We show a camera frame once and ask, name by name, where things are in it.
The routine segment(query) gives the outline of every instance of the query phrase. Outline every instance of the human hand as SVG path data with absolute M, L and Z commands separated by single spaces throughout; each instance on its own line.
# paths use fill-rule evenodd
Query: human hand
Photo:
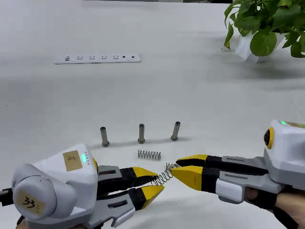
M 305 229 L 305 192 L 293 190 L 279 194 L 246 188 L 246 201 L 270 210 L 288 229 Z

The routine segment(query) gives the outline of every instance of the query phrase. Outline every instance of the power outlet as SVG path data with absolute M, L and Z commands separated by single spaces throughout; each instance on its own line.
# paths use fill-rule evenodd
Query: power outlet
M 55 64 L 67 63 L 121 63 L 121 62 L 141 62 L 139 54 L 116 53 L 116 54 L 74 54 L 63 55 L 57 58 Z

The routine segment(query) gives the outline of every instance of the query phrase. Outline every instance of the gray gripper part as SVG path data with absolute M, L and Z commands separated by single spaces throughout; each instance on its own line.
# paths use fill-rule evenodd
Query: gray gripper part
M 295 189 L 305 191 L 304 173 L 297 173 L 294 171 L 283 170 L 274 167 L 272 165 L 269 155 L 267 154 L 266 149 L 264 150 L 264 160 L 266 162 L 272 180 L 278 183 L 291 185 Z
M 229 162 L 250 165 L 250 166 L 255 166 L 255 167 L 266 169 L 266 165 L 264 163 L 263 157 L 255 157 L 255 158 L 249 159 L 249 158 L 228 156 L 228 157 L 223 157 L 223 161 L 229 161 Z M 243 189 L 243 196 L 244 196 L 244 190 L 246 187 L 252 187 L 252 188 L 256 188 L 258 190 L 271 192 L 271 193 L 275 193 L 275 194 L 279 193 L 285 187 L 284 184 L 274 182 L 270 178 L 269 174 L 265 174 L 263 176 L 254 176 L 254 175 L 244 175 L 244 174 L 220 171 L 219 180 L 241 186 Z M 227 198 L 224 198 L 224 197 L 219 197 L 219 199 L 222 201 L 234 203 L 234 204 L 239 204 L 239 203 L 243 202 L 243 200 L 241 202 L 235 202 L 232 200 L 228 200 Z
M 99 166 L 98 171 L 98 181 L 122 177 L 120 168 L 117 166 Z
M 219 196 L 218 198 L 219 198 L 221 201 L 227 202 L 227 203 L 230 203 L 230 204 L 240 204 L 240 202 L 236 202 L 236 201 L 234 201 L 234 200 L 227 199 L 227 198 L 225 198 L 225 197 Z
M 267 169 L 264 158 L 261 156 L 257 156 L 255 158 L 244 158 L 239 156 L 223 156 L 222 161 Z
M 130 219 L 135 213 L 135 208 L 129 194 L 112 199 L 96 201 L 91 219 L 84 226 L 93 229 L 96 226 L 113 219 L 112 227 L 117 227 Z

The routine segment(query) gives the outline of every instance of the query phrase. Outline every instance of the plant pot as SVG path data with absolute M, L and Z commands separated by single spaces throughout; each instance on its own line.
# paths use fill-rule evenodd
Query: plant pot
M 254 63 L 262 63 L 262 62 L 267 62 L 270 58 L 270 56 L 273 54 L 270 54 L 269 56 L 255 56 L 252 54 L 250 50 L 250 43 L 253 38 L 254 34 L 248 34 L 245 37 L 240 36 L 238 45 L 236 47 L 236 53 L 243 58 L 246 61 L 251 61 Z M 283 41 L 285 37 L 285 34 L 279 34 L 276 33 L 276 46 L 274 49 L 278 47 L 278 45 Z

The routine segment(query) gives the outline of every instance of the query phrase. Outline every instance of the yellow ring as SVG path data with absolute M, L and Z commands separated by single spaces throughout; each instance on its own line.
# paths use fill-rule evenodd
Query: yellow ring
M 269 144 L 267 145 L 267 148 L 271 149 L 272 143 L 273 143 L 273 134 L 274 134 L 273 127 L 269 128 L 269 132 L 270 132 L 270 137 L 269 137 Z
M 98 173 L 99 171 L 98 171 L 98 167 L 97 167 L 97 162 L 96 162 L 96 160 L 94 158 L 92 158 L 92 159 L 93 159 L 93 162 L 94 162 L 94 166 L 95 166 L 96 172 Z

